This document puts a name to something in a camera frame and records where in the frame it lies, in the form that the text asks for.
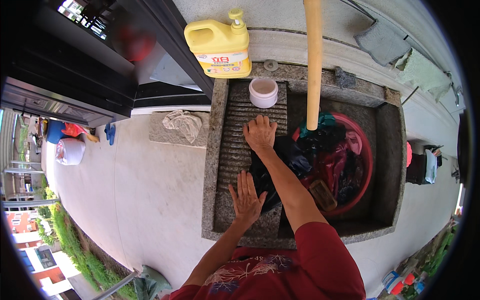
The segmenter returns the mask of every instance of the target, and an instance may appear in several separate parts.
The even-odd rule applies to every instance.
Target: red shirt
[[[365,300],[360,271],[333,227],[304,224],[295,242],[297,250],[237,248],[201,287],[184,286],[170,300]]]

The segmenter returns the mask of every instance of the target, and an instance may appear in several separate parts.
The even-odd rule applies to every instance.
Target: red plastic basin
[[[361,127],[354,120],[350,119],[344,114],[341,114],[338,112],[331,112],[331,114],[332,116],[335,117],[335,121],[345,125],[345,128],[347,130],[355,130],[359,134],[362,142],[360,156],[363,160],[364,172],[363,172],[363,179],[360,183],[360,189],[358,194],[352,200],[350,200],[350,202],[347,202],[341,206],[337,206],[334,210],[331,210],[329,212],[325,212],[321,210],[321,213],[324,216],[336,216],[336,215],[342,214],[348,211],[349,209],[351,209],[355,204],[357,204],[357,202],[360,201],[360,198],[365,193],[365,190],[367,190],[368,184],[370,183],[370,178],[372,177],[372,169],[373,169],[372,149],[370,148],[370,143],[367,139],[367,136],[361,129]],[[292,139],[294,141],[297,141],[299,136],[300,136],[300,128],[297,128],[297,130],[293,133]]]

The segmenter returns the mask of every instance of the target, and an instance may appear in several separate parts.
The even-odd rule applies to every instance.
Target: green cloth
[[[152,300],[161,290],[165,288],[172,289],[172,286],[163,275],[147,265],[143,267],[144,269],[140,277],[133,279],[138,300]]]
[[[335,126],[335,117],[332,116],[331,113],[328,111],[325,112],[320,112],[318,114],[318,128],[320,129],[324,126]],[[306,137],[307,135],[310,135],[313,131],[310,131],[307,129],[307,120],[303,120],[303,122],[300,124],[300,137]]]

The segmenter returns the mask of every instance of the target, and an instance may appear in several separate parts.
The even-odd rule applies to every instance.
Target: yellow detergent bottle
[[[250,74],[247,26],[243,11],[232,9],[228,17],[232,25],[215,20],[197,21],[185,27],[185,39],[205,74],[215,78],[240,78]]]

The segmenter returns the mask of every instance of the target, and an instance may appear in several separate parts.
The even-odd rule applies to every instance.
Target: hand
[[[243,135],[250,148],[258,154],[273,147],[276,127],[276,122],[270,124],[267,116],[258,115],[255,120],[248,122],[248,126],[243,125]]]
[[[253,177],[250,173],[246,173],[245,170],[241,171],[241,174],[237,175],[237,193],[233,189],[231,184],[228,185],[228,190],[232,195],[233,208],[235,209],[236,220],[243,223],[246,229],[258,220],[262,205],[264,205],[267,192],[260,194],[260,198],[257,198],[257,192],[255,191],[255,185],[253,183]]]

